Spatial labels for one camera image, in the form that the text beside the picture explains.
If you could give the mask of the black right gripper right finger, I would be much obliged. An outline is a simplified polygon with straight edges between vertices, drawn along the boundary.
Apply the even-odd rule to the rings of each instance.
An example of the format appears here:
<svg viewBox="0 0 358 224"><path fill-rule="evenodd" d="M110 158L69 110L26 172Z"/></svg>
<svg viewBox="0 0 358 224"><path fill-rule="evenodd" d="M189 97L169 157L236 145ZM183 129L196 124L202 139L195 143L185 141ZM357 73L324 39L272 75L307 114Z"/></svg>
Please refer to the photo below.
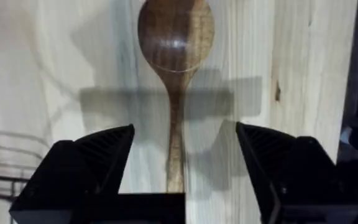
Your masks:
<svg viewBox="0 0 358 224"><path fill-rule="evenodd" d="M236 134L262 223L353 223L358 190L310 136L241 122Z"/></svg>

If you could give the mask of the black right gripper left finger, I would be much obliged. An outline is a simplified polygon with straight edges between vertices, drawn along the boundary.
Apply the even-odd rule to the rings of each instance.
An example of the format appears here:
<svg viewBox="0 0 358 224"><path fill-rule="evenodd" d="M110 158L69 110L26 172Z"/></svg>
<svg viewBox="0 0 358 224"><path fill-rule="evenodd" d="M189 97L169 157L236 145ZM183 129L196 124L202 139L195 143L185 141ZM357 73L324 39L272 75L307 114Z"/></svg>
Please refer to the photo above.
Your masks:
<svg viewBox="0 0 358 224"><path fill-rule="evenodd" d="M105 129L48 151L9 209L17 223L70 223L76 208L109 185L117 164L125 164L134 125Z"/></svg>

